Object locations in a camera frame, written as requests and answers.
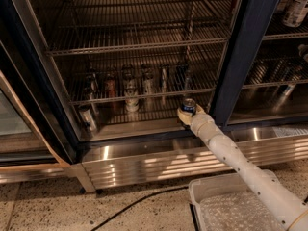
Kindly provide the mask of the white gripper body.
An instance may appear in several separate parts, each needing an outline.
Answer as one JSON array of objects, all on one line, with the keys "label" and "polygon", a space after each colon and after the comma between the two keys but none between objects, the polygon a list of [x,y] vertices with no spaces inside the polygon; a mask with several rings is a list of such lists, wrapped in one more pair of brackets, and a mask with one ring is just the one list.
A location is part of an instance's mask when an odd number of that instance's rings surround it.
[{"label": "white gripper body", "polygon": [[191,130],[200,138],[211,138],[218,132],[214,120],[207,114],[194,115]]}]

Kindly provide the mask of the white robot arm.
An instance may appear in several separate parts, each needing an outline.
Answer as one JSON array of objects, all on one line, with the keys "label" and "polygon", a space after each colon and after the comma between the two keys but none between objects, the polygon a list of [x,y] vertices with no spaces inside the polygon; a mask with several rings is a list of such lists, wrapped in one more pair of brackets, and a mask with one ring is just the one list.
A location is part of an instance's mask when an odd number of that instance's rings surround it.
[{"label": "white robot arm", "polygon": [[249,161],[199,105],[194,114],[178,108],[177,115],[221,162],[237,171],[285,231],[308,231],[308,206]]}]

